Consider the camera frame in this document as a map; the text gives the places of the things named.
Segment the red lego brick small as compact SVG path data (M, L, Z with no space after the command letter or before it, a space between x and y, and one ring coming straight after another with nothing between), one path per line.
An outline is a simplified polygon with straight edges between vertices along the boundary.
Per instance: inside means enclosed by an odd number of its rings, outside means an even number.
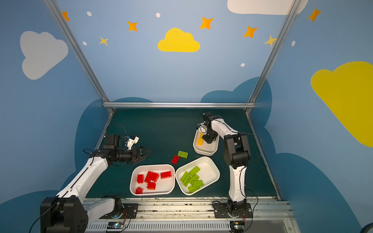
M138 183L138 184L142 184L142 183L144 183L144 175L143 175L143 174L139 174L139 175L137 176L137 183Z

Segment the red lego brick long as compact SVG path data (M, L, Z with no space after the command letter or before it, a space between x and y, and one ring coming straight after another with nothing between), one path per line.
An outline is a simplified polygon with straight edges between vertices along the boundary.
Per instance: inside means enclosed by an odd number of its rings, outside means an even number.
M152 182L152 181L153 181L153 172L149 171L149 172L147 172L147 175L145 177L144 182L149 183L149 182Z

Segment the red lego round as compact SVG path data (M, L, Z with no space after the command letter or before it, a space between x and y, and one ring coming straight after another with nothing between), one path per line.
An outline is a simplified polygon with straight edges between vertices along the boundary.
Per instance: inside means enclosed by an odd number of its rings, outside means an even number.
M143 193L143 189L141 187L137 187L136 190L135 190L135 194L140 195L142 193Z

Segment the green lego large brick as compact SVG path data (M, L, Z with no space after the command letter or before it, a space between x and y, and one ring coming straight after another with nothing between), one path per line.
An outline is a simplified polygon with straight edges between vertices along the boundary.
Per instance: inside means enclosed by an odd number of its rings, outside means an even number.
M200 168L198 166L195 166L189 173L191 176L196 175L200 171Z

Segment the green lego brick long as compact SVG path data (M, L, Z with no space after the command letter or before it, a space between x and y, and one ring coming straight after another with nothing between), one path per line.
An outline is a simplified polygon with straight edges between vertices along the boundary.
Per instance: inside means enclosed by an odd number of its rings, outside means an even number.
M181 182L184 183L189 179L190 179L190 174L188 172L185 172L181 178Z

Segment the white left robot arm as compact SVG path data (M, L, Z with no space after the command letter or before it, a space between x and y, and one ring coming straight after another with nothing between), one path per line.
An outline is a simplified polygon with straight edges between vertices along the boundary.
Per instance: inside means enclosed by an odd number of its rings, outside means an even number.
M120 197L104 198L88 208L84 200L101 174L115 162L134 165L152 152L138 146L139 138L130 136L125 148L119 148L120 136L105 136L102 148L94 150L73 180L55 197L47 197L40 205L42 233L83 233L93 221L106 214L126 213Z

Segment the white tray far right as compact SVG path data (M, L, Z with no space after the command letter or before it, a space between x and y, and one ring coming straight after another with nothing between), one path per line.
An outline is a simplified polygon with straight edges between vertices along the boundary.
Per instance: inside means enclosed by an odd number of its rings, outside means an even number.
M195 133L195 137L193 140L193 148L197 154L204 155L204 156L213 156L219 146L219 137L216 138L215 141L213 141L211 144L206 143L203 141L203 144L201 146L197 145L198 138L200 138L200 131L197 129Z

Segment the white tray middle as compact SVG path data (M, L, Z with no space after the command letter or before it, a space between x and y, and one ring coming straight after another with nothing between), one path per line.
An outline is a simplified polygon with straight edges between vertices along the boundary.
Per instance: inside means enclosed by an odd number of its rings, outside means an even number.
M194 193L189 193L188 187L191 186L191 184L189 183L188 186L185 187L183 183L181 182L181 178L185 172L189 173L195 166L198 166L200 168L200 171L197 173L197 175L199 176L199 180L203 181L204 186L202 186L199 190L197 190ZM201 158L193 160L192 162L186 165L181 166L180 168L177 169L175 173L175 179L177 181L177 184L179 185L181 191L187 196L196 194L202 189L215 183L219 178L220 178L219 169L217 168L213 160L206 156L203 156Z

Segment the left controller board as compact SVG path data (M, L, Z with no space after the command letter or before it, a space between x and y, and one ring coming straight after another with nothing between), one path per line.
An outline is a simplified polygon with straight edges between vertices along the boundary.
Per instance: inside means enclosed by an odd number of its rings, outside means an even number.
M124 224L122 222L108 222L106 226L107 232L122 231L124 229Z

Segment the controller board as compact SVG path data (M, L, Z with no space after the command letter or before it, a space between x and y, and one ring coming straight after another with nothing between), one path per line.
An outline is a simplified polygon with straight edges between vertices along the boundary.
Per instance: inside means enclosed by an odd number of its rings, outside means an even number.
M245 231L245 223L238 221L230 222L230 233L243 233Z
M124 229L124 224L122 222L108 222L106 226L107 232L122 231Z

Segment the right controller board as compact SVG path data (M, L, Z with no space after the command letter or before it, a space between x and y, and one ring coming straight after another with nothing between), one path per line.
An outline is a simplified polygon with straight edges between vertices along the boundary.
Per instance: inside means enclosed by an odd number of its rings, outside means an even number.
M238 221L230 222L230 233L243 233L245 231L245 223Z

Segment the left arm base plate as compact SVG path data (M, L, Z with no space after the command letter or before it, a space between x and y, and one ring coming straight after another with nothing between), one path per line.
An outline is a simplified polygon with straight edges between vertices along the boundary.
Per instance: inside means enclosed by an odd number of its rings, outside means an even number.
M116 204L112 212L103 215L100 219L134 219L137 216L138 207L136 203Z

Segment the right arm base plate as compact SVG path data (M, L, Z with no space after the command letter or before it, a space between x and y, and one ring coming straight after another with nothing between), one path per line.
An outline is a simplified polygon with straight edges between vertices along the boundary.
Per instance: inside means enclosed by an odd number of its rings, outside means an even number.
M248 203L242 210L233 210L229 212L227 203L221 203L218 201L212 204L215 218L252 218L253 211L251 205Z

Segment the aluminium frame post left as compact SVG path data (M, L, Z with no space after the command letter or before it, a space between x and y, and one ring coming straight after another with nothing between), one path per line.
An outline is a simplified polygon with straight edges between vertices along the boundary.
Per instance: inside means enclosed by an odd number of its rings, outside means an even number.
M89 64L86 56L83 53L83 50L80 47L76 37L74 36L71 28L68 25L68 22L65 20L58 4L56 1L52 0L44 0L45 5L47 6L49 12L53 16L54 20L56 21L58 27L60 28L61 32L65 36L66 40L68 41L69 45L71 46L73 52L75 53L77 59L79 60L82 68L86 72L88 78L90 79L91 83L93 84L95 90L97 91L99 97L105 102L109 102L109 98L107 97L102 85L99 82L95 72L93 71L91 65Z

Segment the aluminium frame post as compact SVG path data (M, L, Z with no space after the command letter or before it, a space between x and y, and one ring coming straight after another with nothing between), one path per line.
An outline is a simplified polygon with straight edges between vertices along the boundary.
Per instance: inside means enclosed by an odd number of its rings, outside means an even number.
M61 32L65 36L66 40L68 41L69 45L71 46L73 52L75 53L77 59L79 60L82 68L86 72L88 78L90 79L91 83L93 84L95 90L97 91L99 97L105 102L109 102L109 98L107 97L102 85L99 82L95 72L93 71L91 65L89 64L86 56L83 53L83 50L80 47L76 37L74 36L71 28L68 25L68 22L65 20L58 4L56 1L52 0L44 0L45 5L47 6L49 12L53 16L54 20L56 21L58 27L60 28Z
M277 35L277 40L275 41L275 44L272 46L271 52L269 54L269 57L265 63L265 66L262 70L262 73L254 86L254 89L251 93L251 96L249 98L248 103L251 104L251 107L245 108L245 113L247 116L249 116L249 112L252 108L255 108L255 101L268 77L270 74L271 68L275 63L275 60L281 50L282 45L284 44L286 37L297 17L298 9L300 9L301 6L301 0L293 1L288 14L285 17L285 20L280 28L279 34Z

